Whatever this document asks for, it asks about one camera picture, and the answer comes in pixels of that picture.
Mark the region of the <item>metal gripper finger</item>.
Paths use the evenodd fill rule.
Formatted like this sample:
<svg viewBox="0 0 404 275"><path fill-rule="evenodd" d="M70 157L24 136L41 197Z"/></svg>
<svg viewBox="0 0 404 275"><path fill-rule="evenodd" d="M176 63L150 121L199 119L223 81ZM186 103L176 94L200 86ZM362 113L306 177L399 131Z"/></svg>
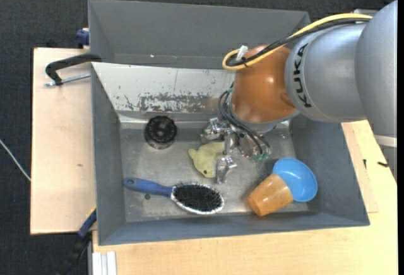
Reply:
<svg viewBox="0 0 404 275"><path fill-rule="evenodd" d="M220 120L218 117L210 118L203 132L200 134L201 142L223 141L228 127L229 125L225 120Z"/></svg>
<svg viewBox="0 0 404 275"><path fill-rule="evenodd" d="M237 164L231 156L223 156L217 161L215 177L218 184L225 183L227 177L237 168Z"/></svg>

